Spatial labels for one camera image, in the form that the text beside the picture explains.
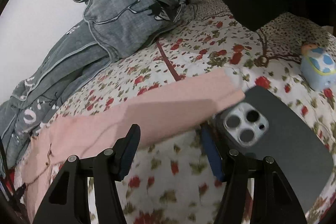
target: floral bedspread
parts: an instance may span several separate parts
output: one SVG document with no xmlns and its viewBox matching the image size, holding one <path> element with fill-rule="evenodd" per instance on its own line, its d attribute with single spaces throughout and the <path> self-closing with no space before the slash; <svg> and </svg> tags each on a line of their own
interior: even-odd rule
<svg viewBox="0 0 336 224">
<path fill-rule="evenodd" d="M 102 71 L 66 101 L 50 123 L 59 116 L 95 115 L 150 89 L 223 67 L 243 90 L 260 85 L 278 96 L 312 128 L 336 162 L 334 90 L 311 90 L 299 68 L 303 42 L 326 47 L 335 59 L 335 37 L 290 13 L 252 32 L 220 0 L 188 5 L 182 19 L 150 47 Z M 309 224 L 318 223 L 335 200 L 335 174 L 336 167 L 307 212 Z M 88 185 L 91 223 L 98 223 L 92 178 Z M 129 175 L 117 183 L 126 220 L 134 224 L 211 224 L 224 188 L 212 175 L 195 130 L 138 151 Z M 243 222 L 249 221 L 250 203 L 247 199 Z"/>
</svg>

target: phone case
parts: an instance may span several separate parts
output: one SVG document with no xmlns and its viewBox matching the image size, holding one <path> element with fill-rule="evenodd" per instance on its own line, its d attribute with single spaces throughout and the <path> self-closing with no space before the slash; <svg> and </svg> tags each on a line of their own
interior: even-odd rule
<svg viewBox="0 0 336 224">
<path fill-rule="evenodd" d="M 262 128 L 264 133 L 258 140 L 245 143 L 247 145 L 237 141 L 224 125 L 230 112 L 241 103 L 249 104 L 267 120 Z M 260 126 L 260 120 L 248 122 L 246 116 L 244 119 L 244 125 Z M 217 114 L 215 125 L 231 149 L 260 160 L 272 156 L 291 184 L 304 212 L 313 206 L 331 175 L 333 159 L 316 134 L 280 99 L 255 86 L 245 93 L 242 102 Z"/>
</svg>

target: red rose pattern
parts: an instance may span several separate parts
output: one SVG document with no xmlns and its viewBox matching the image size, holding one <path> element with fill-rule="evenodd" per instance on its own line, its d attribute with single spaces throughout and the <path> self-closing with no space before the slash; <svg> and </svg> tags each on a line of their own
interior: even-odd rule
<svg viewBox="0 0 336 224">
<path fill-rule="evenodd" d="M 93 108 L 93 104 L 89 105 L 89 106 L 86 108 L 86 110 L 87 110 L 87 111 L 90 111 L 92 108 Z"/>
<path fill-rule="evenodd" d="M 138 78 L 134 80 L 134 84 L 137 85 L 139 83 L 142 83 L 144 80 L 145 78 L 143 77 L 143 75 L 140 75 Z"/>
<path fill-rule="evenodd" d="M 136 67 L 130 67 L 128 68 L 127 74 L 131 75 L 131 73 L 134 72 L 135 70 L 136 70 Z"/>
<path fill-rule="evenodd" d="M 304 117 L 308 113 L 308 108 L 306 106 L 303 106 L 301 108 L 301 115 Z"/>
<path fill-rule="evenodd" d="M 139 212 L 139 217 L 135 218 L 133 224 L 154 224 L 157 222 L 157 214 L 153 212 L 151 215 L 149 213 Z"/>
<path fill-rule="evenodd" d="M 198 55 L 198 56 L 196 56 L 195 60 L 200 60 L 202 58 L 203 58 L 203 55 Z"/>
<path fill-rule="evenodd" d="M 173 173 L 173 175 L 176 175 L 179 172 L 179 162 L 171 160 L 170 168 L 171 168 L 171 172 Z"/>
<path fill-rule="evenodd" d="M 270 88 L 270 81 L 265 76 L 258 77 L 254 83 L 258 86 L 262 86 L 264 89 Z"/>
<path fill-rule="evenodd" d="M 104 111 L 108 110 L 110 108 L 110 104 L 112 104 L 114 101 L 114 98 L 110 98 L 109 100 L 107 100 L 106 104 L 105 104 L 105 109 Z"/>
<path fill-rule="evenodd" d="M 203 42 L 208 42 L 208 41 L 210 41 L 211 40 L 211 36 L 207 36 L 204 40 L 203 40 Z"/>
<path fill-rule="evenodd" d="M 289 93 L 291 91 L 291 86 L 289 84 L 285 85 L 285 92 Z"/>
<path fill-rule="evenodd" d="M 232 49 L 234 52 L 241 52 L 244 49 L 244 46 L 238 44 L 238 45 L 234 45 Z"/>
<path fill-rule="evenodd" d="M 199 54 L 206 54 L 207 52 L 208 52 L 207 49 L 202 49 L 202 50 L 199 51 Z"/>
<path fill-rule="evenodd" d="M 159 87 L 159 83 L 155 83 L 155 84 L 151 85 L 151 86 L 148 88 L 148 90 L 156 89 L 156 88 L 158 88 L 158 87 Z"/>
<path fill-rule="evenodd" d="M 220 22 L 217 23 L 216 28 L 219 29 L 219 28 L 221 28 L 222 26 L 223 26 L 223 22 L 220 21 Z"/>
<path fill-rule="evenodd" d="M 91 96 L 91 97 L 89 98 L 88 101 L 89 101 L 89 102 L 90 102 L 90 101 L 94 101 L 95 99 L 96 99 L 96 96 Z"/>
<path fill-rule="evenodd" d="M 242 58 L 243 54 L 241 52 L 236 52 L 231 59 L 229 60 L 230 64 L 232 65 L 236 65 L 240 62 L 241 58 Z"/>
<path fill-rule="evenodd" d="M 140 182 L 141 182 L 140 178 L 138 176 L 134 176 L 128 182 L 128 187 L 130 187 L 130 188 L 139 188 Z"/>
<path fill-rule="evenodd" d="M 217 52 L 217 56 L 226 55 L 226 53 L 226 50 L 220 50 L 219 52 Z"/>
<path fill-rule="evenodd" d="M 324 96 L 331 99 L 334 97 L 333 92 L 331 89 L 325 89 L 323 90 Z"/>
<path fill-rule="evenodd" d="M 140 89 L 139 92 L 138 92 L 138 94 L 137 94 L 137 96 L 142 95 L 142 94 L 145 93 L 146 91 L 147 91 L 147 88 L 142 88 L 142 89 Z"/>
<path fill-rule="evenodd" d="M 170 48 L 170 50 L 171 50 L 171 51 L 174 51 L 174 50 L 177 50 L 179 47 L 180 47 L 179 44 L 175 44 L 175 45 L 173 45 L 173 46 Z"/>
</svg>

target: pink cloth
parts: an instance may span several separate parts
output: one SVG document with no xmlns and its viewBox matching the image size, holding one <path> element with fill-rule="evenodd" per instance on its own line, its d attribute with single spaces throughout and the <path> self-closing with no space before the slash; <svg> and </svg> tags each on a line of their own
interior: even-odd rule
<svg viewBox="0 0 336 224">
<path fill-rule="evenodd" d="M 70 155 L 96 156 L 125 137 L 133 123 L 141 129 L 140 147 L 182 133 L 244 98 L 223 69 L 171 83 L 94 116 L 60 117 L 31 140 L 22 171 L 28 185 L 26 207 L 32 222 L 48 190 L 51 167 Z"/>
</svg>

